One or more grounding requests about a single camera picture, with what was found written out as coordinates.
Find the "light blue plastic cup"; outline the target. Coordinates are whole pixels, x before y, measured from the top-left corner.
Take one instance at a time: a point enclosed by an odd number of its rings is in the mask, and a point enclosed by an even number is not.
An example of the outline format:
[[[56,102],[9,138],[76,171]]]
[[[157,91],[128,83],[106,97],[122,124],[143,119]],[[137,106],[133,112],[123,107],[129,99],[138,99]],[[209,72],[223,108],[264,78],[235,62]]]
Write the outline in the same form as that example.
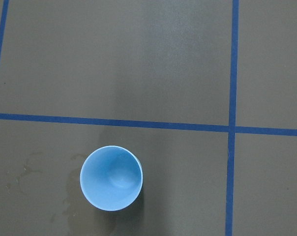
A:
[[[80,171],[80,187],[87,201],[104,211],[130,206],[143,186],[139,159],[119,146],[105,146],[92,152]]]

